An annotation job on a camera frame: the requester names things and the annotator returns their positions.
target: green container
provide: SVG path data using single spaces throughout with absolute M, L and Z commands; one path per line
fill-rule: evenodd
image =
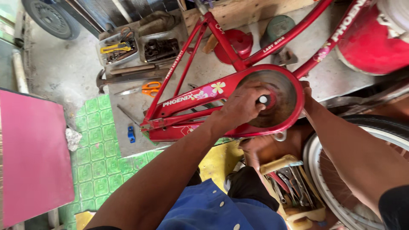
M 280 38 L 292 28 L 294 28 L 295 22 L 292 18 L 285 15 L 275 16 L 267 25 L 267 28 L 264 31 L 263 36 L 260 39 L 260 47 L 263 49 L 271 42 Z M 277 50 L 273 54 L 279 53 L 284 47 Z

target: bicycle wheel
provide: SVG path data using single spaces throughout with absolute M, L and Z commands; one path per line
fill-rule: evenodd
M 45 31 L 63 40 L 76 39 L 79 23 L 60 5 L 47 4 L 41 0 L 22 0 L 24 9 Z
M 409 161 L 409 126 L 389 117 L 352 115 L 344 117 L 373 136 L 382 139 Z M 383 230 L 381 220 L 362 204 L 339 177 L 334 165 L 322 149 L 316 133 L 303 150 L 305 172 L 314 183 L 327 206 L 350 230 Z

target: bicycle frame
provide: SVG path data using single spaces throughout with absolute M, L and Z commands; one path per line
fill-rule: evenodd
M 229 95 L 236 89 L 237 84 L 246 75 L 257 70 L 275 70 L 286 75 L 293 83 L 296 92 L 301 92 L 297 94 L 297 103 L 294 112 L 290 117 L 283 123 L 269 128 L 256 128 L 248 124 L 243 124 L 238 128 L 229 131 L 224 136 L 225 137 L 251 137 L 257 135 L 267 135 L 272 133 L 277 133 L 288 129 L 292 126 L 298 119 L 299 114 L 303 108 L 304 96 L 302 93 L 302 87 L 298 81 L 301 77 L 305 76 L 314 66 L 316 66 L 325 56 L 335 47 L 337 42 L 342 38 L 344 32 L 352 25 L 357 14 L 360 12 L 362 6 L 365 2 L 370 2 L 370 0 L 353 0 L 352 4 L 347 9 L 345 15 L 338 24 L 336 30 L 330 36 L 330 38 L 325 42 L 325 44 L 312 56 L 305 64 L 299 67 L 294 72 L 290 72 L 285 68 L 272 64 L 262 64 L 256 65 L 261 59 L 271 55 L 273 52 L 277 51 L 294 37 L 300 34 L 305 28 L 307 28 L 321 13 L 328 7 L 332 0 L 321 0 L 316 7 L 293 29 L 288 33 L 284 34 L 282 37 L 273 41 L 271 44 L 267 45 L 263 49 L 257 51 L 253 55 L 249 56 L 247 59 L 242 60 L 239 55 L 235 52 L 232 45 L 225 36 L 224 31 L 221 26 L 215 20 L 213 14 L 207 10 L 203 10 L 203 5 L 198 6 L 199 10 L 204 14 L 197 21 L 195 28 L 190 34 L 187 42 L 179 52 L 176 57 L 175 62 L 169 69 L 166 75 L 162 87 L 159 89 L 156 97 L 149 109 L 147 110 L 144 121 L 141 123 L 141 131 L 149 131 L 150 139 L 152 141 L 175 141 L 186 134 L 193 131 L 196 127 L 203 123 L 203 121 L 191 121 L 198 118 L 209 116 L 213 111 L 220 110 L 221 106 L 206 109 L 200 112 L 189 113 L 185 115 L 176 115 L 185 110 L 195 108 L 213 101 L 220 99 L 227 99 Z M 209 27 L 211 32 L 219 41 L 220 45 L 226 51 L 228 57 L 236 73 L 208 83 L 206 85 L 195 88 L 191 91 L 179 95 L 180 88 L 183 84 L 183 80 L 189 70 L 192 63 L 193 57 L 199 47 L 199 44 L 203 38 L 206 28 Z M 192 42 L 194 36 L 199 33 L 196 44 L 193 48 L 193 52 L 190 55 L 183 74 L 180 77 L 179 83 L 176 87 L 174 97 L 158 104 L 159 98 L 163 93 L 170 77 L 172 76 L 175 68 L 177 67 L 179 61 L 186 53 Z

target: hammer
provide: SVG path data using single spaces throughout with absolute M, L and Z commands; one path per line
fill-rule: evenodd
M 106 85 L 161 78 L 161 77 L 165 77 L 168 72 L 169 72 L 169 69 L 160 69 L 160 70 L 136 73 L 136 74 L 126 75 L 126 76 L 113 77 L 110 79 L 102 79 L 102 76 L 105 73 L 105 70 L 101 70 L 97 75 L 97 87 L 99 88 L 100 94 L 105 94 L 103 87 Z

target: blue clamp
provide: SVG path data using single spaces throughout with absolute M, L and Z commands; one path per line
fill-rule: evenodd
M 133 126 L 128 127 L 128 139 L 129 139 L 129 142 L 131 143 L 135 142 L 135 136 L 133 135 Z

